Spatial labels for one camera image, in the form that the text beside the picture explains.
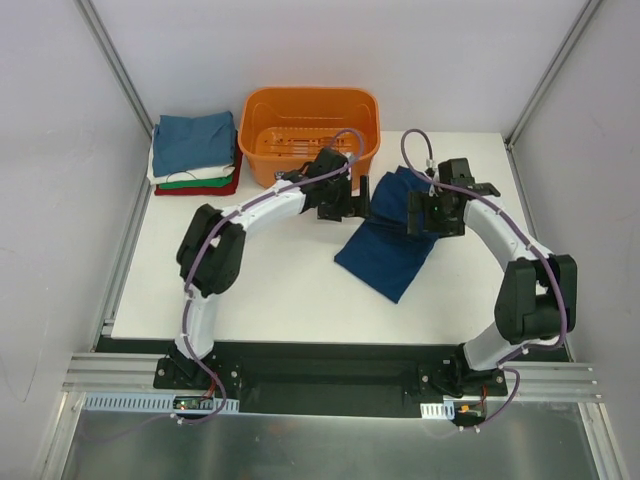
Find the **navy blue t-shirt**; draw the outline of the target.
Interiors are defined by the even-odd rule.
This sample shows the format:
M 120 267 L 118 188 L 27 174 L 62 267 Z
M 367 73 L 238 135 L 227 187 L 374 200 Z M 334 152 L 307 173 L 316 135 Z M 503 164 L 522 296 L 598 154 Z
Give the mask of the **navy blue t-shirt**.
M 408 198 L 428 184 L 399 166 L 377 183 L 371 215 L 364 220 L 334 262 L 393 303 L 398 303 L 433 250 L 438 236 L 407 233 Z

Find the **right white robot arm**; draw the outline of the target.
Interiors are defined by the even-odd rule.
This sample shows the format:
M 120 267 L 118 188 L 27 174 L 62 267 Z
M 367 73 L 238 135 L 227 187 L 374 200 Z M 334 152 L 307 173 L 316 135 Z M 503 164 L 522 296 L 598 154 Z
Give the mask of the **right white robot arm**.
M 577 264 L 527 234 L 507 213 L 500 192 L 475 180 L 467 159 L 430 166 L 421 176 L 429 189 L 408 197 L 408 232 L 453 238 L 472 230 L 503 271 L 492 323 L 429 375 L 436 391 L 460 398 L 530 349 L 563 345 L 576 323 Z

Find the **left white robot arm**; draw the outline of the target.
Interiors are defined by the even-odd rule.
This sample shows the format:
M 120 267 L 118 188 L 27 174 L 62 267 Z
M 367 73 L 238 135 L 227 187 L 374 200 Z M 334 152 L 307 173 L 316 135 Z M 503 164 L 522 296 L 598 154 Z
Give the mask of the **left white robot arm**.
M 218 386 L 220 376 L 205 360 L 214 350 L 214 325 L 223 293 L 238 279 L 248 240 L 260 231 L 309 210 L 320 220 L 340 222 L 370 215 L 367 175 L 355 177 L 356 157 L 330 147 L 251 199 L 217 209 L 199 207 L 176 254 L 183 280 L 184 307 L 179 333 L 156 386 L 172 381 L 188 389 Z

